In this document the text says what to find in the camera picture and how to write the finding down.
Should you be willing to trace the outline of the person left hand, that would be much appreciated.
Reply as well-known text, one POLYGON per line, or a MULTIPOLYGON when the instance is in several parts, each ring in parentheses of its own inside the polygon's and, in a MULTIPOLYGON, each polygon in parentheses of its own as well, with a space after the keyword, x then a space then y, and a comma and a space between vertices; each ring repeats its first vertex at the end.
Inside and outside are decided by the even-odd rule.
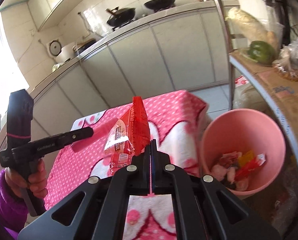
POLYGON ((33 195, 43 199, 48 194, 47 190, 47 172, 45 162, 40 159, 37 164, 37 172, 31 174, 28 180, 25 180, 19 173, 12 168, 5 168, 5 181, 12 190, 13 194, 22 198, 21 189, 30 189, 33 195))

